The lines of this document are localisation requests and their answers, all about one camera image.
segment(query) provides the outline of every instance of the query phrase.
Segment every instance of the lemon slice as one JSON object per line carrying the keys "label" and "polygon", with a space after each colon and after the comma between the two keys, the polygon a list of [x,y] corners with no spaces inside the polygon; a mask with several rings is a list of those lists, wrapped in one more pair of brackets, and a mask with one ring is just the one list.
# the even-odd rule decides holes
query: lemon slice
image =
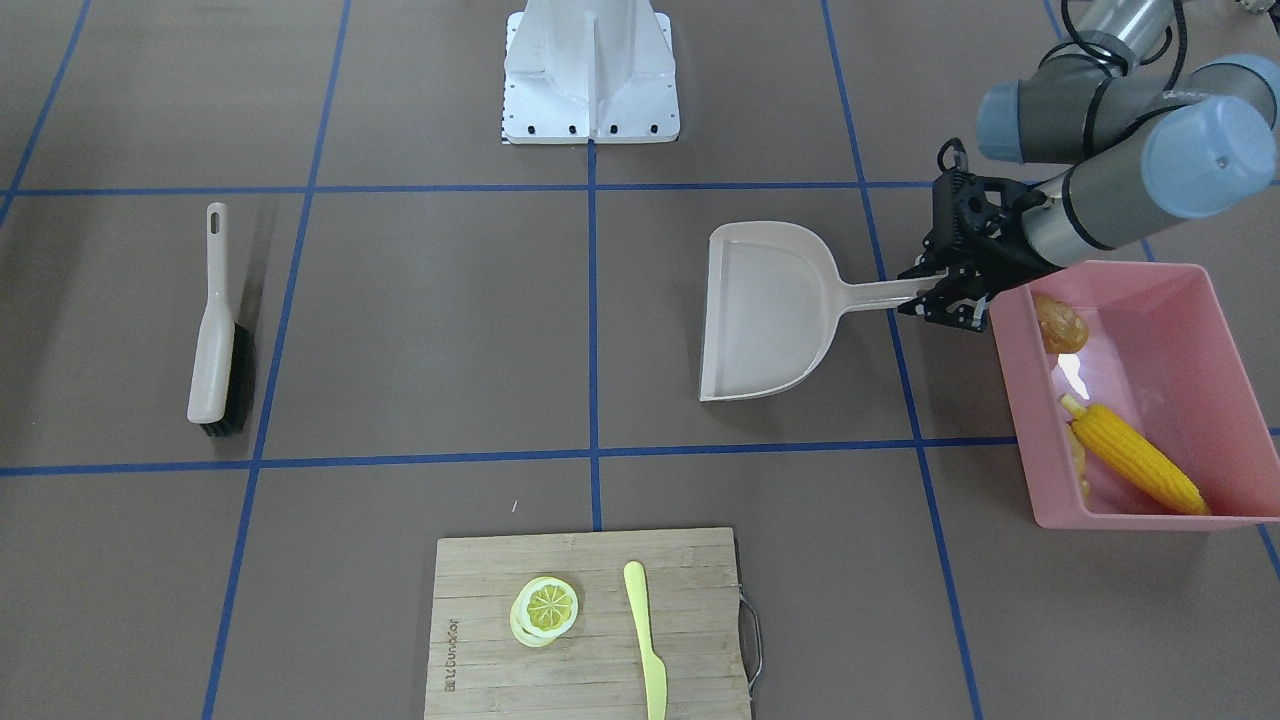
{"label": "lemon slice", "polygon": [[525,629],[520,626],[520,620],[516,619],[515,605],[511,606],[511,634],[516,635],[520,644],[525,647],[547,647],[556,642],[556,638],[538,638],[526,633]]}
{"label": "lemon slice", "polygon": [[564,634],[577,620],[577,593],[559,578],[534,578],[511,606],[511,632],[517,641],[526,638],[550,641]]}

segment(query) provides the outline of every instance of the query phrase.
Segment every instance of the blue joint cap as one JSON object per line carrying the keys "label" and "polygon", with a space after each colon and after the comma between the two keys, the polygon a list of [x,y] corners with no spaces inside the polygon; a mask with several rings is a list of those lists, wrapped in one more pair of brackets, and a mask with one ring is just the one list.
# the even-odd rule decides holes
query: blue joint cap
{"label": "blue joint cap", "polygon": [[1276,65],[1270,58],[1263,58],[1262,55],[1251,55],[1242,53],[1238,55],[1226,55],[1206,63],[1197,69],[1203,69],[1210,65],[1239,65],[1257,73],[1262,82],[1267,83],[1271,88],[1271,97],[1276,100],[1276,119],[1271,123],[1271,129],[1275,129],[1276,122],[1280,122],[1280,65]]}
{"label": "blue joint cap", "polygon": [[1276,141],[1244,100],[1216,96],[1165,115],[1142,149],[1142,183],[1161,210],[1207,218],[1262,192]]}
{"label": "blue joint cap", "polygon": [[1023,161],[1018,127],[1018,81],[992,87],[978,108],[978,150],[992,160]]}

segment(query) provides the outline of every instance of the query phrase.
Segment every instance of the metal handle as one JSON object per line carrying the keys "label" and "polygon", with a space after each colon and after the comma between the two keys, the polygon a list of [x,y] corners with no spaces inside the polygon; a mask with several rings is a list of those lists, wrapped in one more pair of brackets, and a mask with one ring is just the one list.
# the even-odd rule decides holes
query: metal handle
{"label": "metal handle", "polygon": [[755,683],[764,674],[764,634],[760,633],[760,616],[751,607],[751,601],[746,600],[746,591],[742,589],[742,585],[737,585],[737,601],[751,614],[751,632],[755,634],[755,673],[746,680],[746,694],[750,696],[751,702],[755,702]]}

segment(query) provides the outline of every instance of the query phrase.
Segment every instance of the yellow plastic knife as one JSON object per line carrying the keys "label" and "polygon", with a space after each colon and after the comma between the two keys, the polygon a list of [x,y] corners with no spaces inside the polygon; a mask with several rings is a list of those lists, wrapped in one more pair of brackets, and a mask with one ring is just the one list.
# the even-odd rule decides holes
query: yellow plastic knife
{"label": "yellow plastic knife", "polygon": [[649,720],[666,720],[667,666],[653,652],[653,634],[649,630],[649,583],[644,577],[644,565],[635,560],[627,562],[622,568],[622,579],[627,584],[631,619],[636,621],[636,637],[640,639],[640,665],[644,667],[644,694]]}

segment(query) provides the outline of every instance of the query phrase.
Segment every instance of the blue tape line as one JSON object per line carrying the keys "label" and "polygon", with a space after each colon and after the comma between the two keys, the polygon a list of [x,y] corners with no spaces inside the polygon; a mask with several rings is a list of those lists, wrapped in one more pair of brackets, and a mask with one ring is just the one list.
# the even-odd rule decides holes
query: blue tape line
{"label": "blue tape line", "polygon": [[[1280,429],[1272,428],[1272,434]],[[520,460],[573,460],[598,457],[648,457],[660,455],[748,455],[758,452],[823,452],[850,450],[902,450],[924,447],[975,447],[1018,445],[1015,437],[959,437],[915,439],[868,439],[831,442],[774,442],[748,445],[672,445],[639,447],[598,447],[591,450],[511,450],[493,452],[438,452],[415,455],[349,455],[329,457],[275,457],[261,460],[214,460],[183,462],[118,462],[93,465],[28,465],[0,468],[0,478],[109,475],[122,473],[192,473],[211,470],[280,470],[294,468],[361,468],[374,465],[436,465],[461,462],[509,462]]]}
{"label": "blue tape line", "polygon": [[588,409],[591,443],[591,529],[604,529],[604,510],[600,500],[600,364],[599,364],[599,273],[596,264],[595,223],[595,141],[586,142],[586,297],[588,297]]}
{"label": "blue tape line", "polygon": [[302,195],[303,186],[259,186],[259,187],[70,187],[46,190],[19,190],[18,197],[79,197],[79,196],[122,196],[122,195]]}
{"label": "blue tape line", "polygon": [[1018,438],[1006,437],[954,437],[954,438],[924,438],[920,441],[924,447],[988,447],[1001,445],[1018,445]]}
{"label": "blue tape line", "polygon": [[1062,26],[1059,24],[1057,12],[1053,10],[1053,4],[1050,3],[1050,0],[1044,0],[1044,13],[1048,15],[1050,24],[1053,26],[1053,35],[1056,35],[1059,40],[1065,38],[1066,32],[1064,32]]}
{"label": "blue tape line", "polygon": [[602,191],[653,191],[653,190],[847,190],[858,187],[851,181],[831,182],[616,182],[600,183]]}
{"label": "blue tape line", "polygon": [[654,457],[664,455],[751,455],[758,452],[829,452],[841,450],[902,450],[910,439],[847,442],[771,442],[751,445],[659,445],[649,447],[602,447],[600,457]]}
{"label": "blue tape line", "polygon": [[41,465],[0,468],[0,478],[50,475],[116,475],[122,473],[195,473],[204,470],[248,470],[248,460],[214,460],[189,462],[116,462],[95,465]]}
{"label": "blue tape line", "polygon": [[239,570],[244,561],[248,521],[253,514],[253,496],[257,493],[257,468],[251,469],[244,483],[244,501],[241,503],[241,520],[236,529],[236,547],[232,550],[232,566],[227,575],[227,594],[223,596],[223,614],[218,621],[218,639],[214,642],[214,660],[209,666],[209,687],[205,689],[201,720],[212,720],[214,703],[218,701],[218,683],[223,675],[223,659],[227,657],[227,635],[232,629],[232,610],[236,607],[236,589],[239,587]]}
{"label": "blue tape line", "polygon": [[366,455],[352,457],[279,457],[257,462],[264,470],[296,468],[365,468],[374,465],[443,465],[456,462],[509,462],[566,460],[590,456],[590,450],[513,450],[498,452],[440,452],[424,455]]}
{"label": "blue tape line", "polygon": [[1271,569],[1276,571],[1276,579],[1280,580],[1280,553],[1276,553],[1276,544],[1271,542],[1271,533],[1267,527],[1258,524],[1258,537],[1262,538],[1262,546],[1267,550],[1267,557],[1271,559]]}
{"label": "blue tape line", "polygon": [[334,40],[333,61],[329,65],[329,83],[325,87],[324,104],[320,108],[320,124],[316,128],[315,150],[311,155],[311,172],[307,176],[307,191],[302,201],[302,211],[298,218],[298,234],[293,242],[293,256],[289,260],[289,279],[284,288],[284,305],[280,309],[280,322],[275,333],[275,347],[271,354],[271,369],[266,380],[266,389],[262,398],[262,411],[259,418],[257,439],[253,443],[255,465],[250,469],[248,482],[244,486],[244,503],[241,506],[241,524],[236,534],[236,550],[232,555],[230,573],[227,579],[227,596],[223,600],[223,615],[218,624],[218,642],[214,646],[214,659],[209,667],[209,687],[205,691],[205,707],[201,714],[202,720],[212,720],[214,706],[218,701],[218,684],[223,673],[223,659],[227,652],[227,635],[230,632],[232,610],[236,606],[236,589],[239,585],[241,564],[244,559],[244,544],[248,537],[248,527],[253,514],[253,496],[257,492],[257,477],[260,468],[257,461],[262,459],[266,447],[266,432],[271,423],[271,406],[275,400],[275,384],[280,373],[280,357],[284,354],[284,337],[289,327],[289,314],[293,309],[293,293],[298,282],[298,265],[302,259],[302,246],[307,234],[307,220],[311,215],[311,202],[315,197],[316,178],[320,174],[320,158],[324,152],[325,132],[329,127],[329,113],[333,109],[333,96],[338,87],[338,69],[342,65],[342,47],[347,37],[347,22],[351,18],[351,0],[343,0],[342,18],[338,20],[338,37]]}
{"label": "blue tape line", "polygon": [[271,366],[266,374],[266,389],[262,393],[262,410],[257,421],[257,438],[253,442],[253,460],[261,460],[266,450],[266,432],[271,423],[271,410],[275,406],[275,386],[280,377],[280,361],[284,357],[284,337],[289,329],[289,316],[293,314],[293,293],[298,286],[298,266],[302,264],[302,246],[306,242],[307,225],[311,220],[311,201],[307,192],[302,200],[302,213],[298,217],[298,233],[293,238],[293,255],[289,259],[289,277],[284,286],[284,304],[280,307],[280,320],[275,328],[275,345],[271,348]]}
{"label": "blue tape line", "polygon": [[88,6],[91,3],[92,0],[84,0],[79,14],[76,15],[76,26],[72,28],[70,40],[67,41],[67,50],[63,51],[63,60],[58,64],[58,72],[54,73],[54,82],[49,86],[49,95],[45,96],[45,104],[41,105],[40,114],[36,115],[36,126],[31,128],[31,137],[27,138],[27,146],[22,149],[18,169],[14,170],[13,181],[9,183],[9,195],[5,196],[4,204],[0,204],[0,225],[9,217],[9,208],[13,206],[14,193],[22,186],[22,178],[27,174],[27,165],[31,164],[31,156],[36,152],[40,133],[45,129],[49,111],[54,108],[54,99],[58,97],[58,90],[63,86],[63,78],[67,77],[67,68],[72,64],[72,55],[76,54],[76,45],[79,44],[79,36],[84,29],[84,19],[88,18]]}
{"label": "blue tape line", "polygon": [[[684,190],[856,190],[859,187],[902,190],[929,188],[931,181],[849,181],[849,182],[722,182],[722,183],[596,183],[595,190],[613,191],[684,191]],[[495,184],[264,184],[223,187],[46,187],[38,190],[4,190],[5,197],[83,197],[83,196],[152,196],[152,195],[375,195],[430,192],[585,192],[586,184],[573,183],[495,183]]]}
{"label": "blue tape line", "polygon": [[[836,44],[836,29],[831,22],[831,6],[828,0],[822,0],[822,15],[823,22],[827,26],[827,44],[831,49],[831,64],[836,73],[836,86],[840,90],[840,102],[845,113],[845,126],[849,131],[849,147],[854,156],[854,169],[858,173],[858,181],[865,183],[867,176],[863,168],[861,152],[858,147],[858,132],[854,126],[854,111],[849,102],[849,91],[845,86],[845,72],[840,61],[840,49]],[[879,279],[886,279],[884,260],[881,252],[879,237],[876,232],[876,218],[872,213],[870,193],[867,191],[865,184],[859,188],[859,193],[863,200],[863,211],[867,215],[867,231],[872,242],[872,252],[876,256],[876,273]],[[902,383],[902,397],[906,404],[908,419],[911,423],[911,437],[915,445],[916,461],[920,466],[920,478],[924,484],[924,496],[929,506],[929,519],[933,524],[933,541],[937,544],[938,551],[938,564],[942,570],[942,579],[946,584],[947,602],[951,606],[951,623],[955,629],[956,646],[960,651],[960,661],[964,665],[965,684],[969,688],[969,705],[973,711],[974,720],[982,720],[982,701],[978,694],[978,682],[973,670],[973,661],[969,656],[969,641],[964,629],[964,618],[960,612],[960,598],[955,589],[955,580],[951,574],[951,560],[947,555],[946,536],[942,530],[942,516],[938,512],[937,498],[933,493],[933,479],[929,473],[928,457],[925,457],[924,443],[920,434],[919,418],[915,411],[915,398],[911,393],[911,380],[906,368],[906,359],[902,354],[902,340],[897,331],[897,318],[893,310],[886,310],[886,316],[888,318],[890,336],[893,341],[893,355],[897,360],[899,377]]]}
{"label": "blue tape line", "polygon": [[323,193],[371,193],[371,192],[582,192],[585,184],[321,184],[316,192]]}

